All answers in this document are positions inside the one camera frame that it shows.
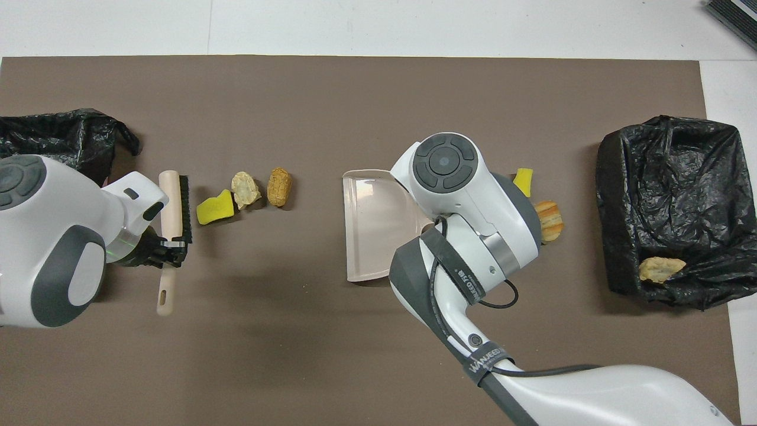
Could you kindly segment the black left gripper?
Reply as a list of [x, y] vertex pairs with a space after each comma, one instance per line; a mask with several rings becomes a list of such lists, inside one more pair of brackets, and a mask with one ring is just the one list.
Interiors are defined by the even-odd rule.
[[138, 267], [148, 265], [162, 269], [166, 265], [181, 267], [186, 260], [188, 242], [184, 239], [172, 239], [167, 241], [167, 251], [163, 252], [163, 238], [154, 230], [146, 230], [135, 248], [121, 259], [121, 265], [125, 267]]

